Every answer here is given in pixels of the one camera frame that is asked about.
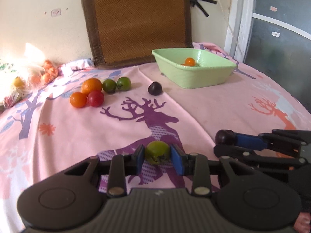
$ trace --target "deer antlers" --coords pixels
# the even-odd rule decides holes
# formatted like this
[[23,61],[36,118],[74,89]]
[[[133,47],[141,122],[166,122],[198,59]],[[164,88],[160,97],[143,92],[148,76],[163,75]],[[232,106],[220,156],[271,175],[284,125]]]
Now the deer antlers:
[[255,102],[258,103],[260,107],[268,110],[269,112],[266,113],[266,112],[260,111],[259,109],[256,109],[253,104],[249,104],[249,106],[251,106],[252,110],[255,110],[255,111],[257,111],[261,114],[265,114],[265,115],[273,114],[273,112],[275,111],[276,103],[273,103],[273,102],[271,102],[265,98],[262,98],[262,100],[260,100],[256,97],[254,97],[254,98],[255,98]]
[[[159,105],[158,101],[156,99],[154,99],[154,104],[155,104],[155,107],[154,107],[154,105],[151,104],[151,100],[147,100],[147,99],[143,98],[143,101],[145,102],[144,105],[138,104],[138,102],[132,100],[130,97],[126,97],[126,100],[123,101],[123,103],[121,105],[127,105],[127,108],[126,107],[122,107],[122,109],[124,111],[130,112],[132,114],[132,117],[119,117],[119,116],[112,115],[109,112],[110,107],[108,107],[106,109],[102,108],[104,110],[104,112],[100,111],[100,113],[101,114],[105,114],[105,115],[107,115],[109,117],[113,117],[113,118],[119,119],[120,121],[123,121],[123,120],[134,120],[134,119],[136,119],[138,117],[144,116],[146,110],[149,110],[149,109],[155,110],[155,109],[162,108],[164,106],[164,104],[166,103],[166,102],[163,102],[161,105]],[[137,107],[143,109],[144,112],[140,113],[140,114],[136,113]]]

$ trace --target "orange flower print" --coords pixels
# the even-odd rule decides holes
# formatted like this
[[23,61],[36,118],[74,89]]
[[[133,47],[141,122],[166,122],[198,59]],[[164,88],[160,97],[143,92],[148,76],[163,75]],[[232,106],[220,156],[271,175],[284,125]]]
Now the orange flower print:
[[42,135],[47,134],[48,136],[50,135],[54,135],[54,131],[55,131],[56,127],[52,124],[40,124],[39,125],[39,131],[42,132]]

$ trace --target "white cable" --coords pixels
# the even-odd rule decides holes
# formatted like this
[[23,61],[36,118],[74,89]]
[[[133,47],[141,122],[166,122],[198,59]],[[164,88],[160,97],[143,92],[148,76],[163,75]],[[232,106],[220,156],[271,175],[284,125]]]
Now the white cable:
[[228,22],[227,19],[226,19],[225,12],[224,12],[224,10],[223,10],[223,7],[222,7],[222,5],[221,5],[221,2],[220,2],[220,0],[217,0],[217,1],[218,1],[219,5],[220,5],[220,9],[221,9],[222,15],[224,16],[224,20],[225,20],[225,22],[227,23],[227,25],[228,25],[228,27],[229,27],[229,30],[230,30],[230,32],[231,32],[231,34],[232,34],[232,37],[233,37],[233,39],[234,39],[234,41],[235,41],[235,43],[236,43],[236,45],[237,45],[237,47],[238,47],[238,50],[239,50],[240,53],[242,54],[242,50],[241,50],[241,48],[240,48],[240,45],[238,44],[238,40],[237,40],[237,38],[235,37],[235,35],[234,35],[234,33],[233,33],[233,30],[232,30],[232,28],[231,28],[229,22]]

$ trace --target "green bowl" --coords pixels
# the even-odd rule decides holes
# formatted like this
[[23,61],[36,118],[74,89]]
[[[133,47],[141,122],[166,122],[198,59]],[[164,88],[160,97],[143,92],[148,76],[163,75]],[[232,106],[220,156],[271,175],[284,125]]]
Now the green bowl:
[[[152,51],[160,71],[184,89],[196,89],[222,84],[236,64],[216,54],[193,48],[168,48]],[[196,65],[184,66],[186,58]]]

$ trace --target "screw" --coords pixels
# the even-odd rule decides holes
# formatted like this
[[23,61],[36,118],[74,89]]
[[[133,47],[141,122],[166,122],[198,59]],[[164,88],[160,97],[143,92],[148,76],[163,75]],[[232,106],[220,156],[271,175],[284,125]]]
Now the screw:
[[109,189],[108,193],[112,196],[117,196],[123,194],[124,189],[122,187],[112,187]]
[[210,189],[207,187],[197,187],[194,189],[194,193],[197,195],[207,195],[210,193]]
[[299,162],[300,162],[301,164],[304,164],[304,163],[306,163],[306,160],[305,160],[304,158],[300,158],[300,159],[299,159]]

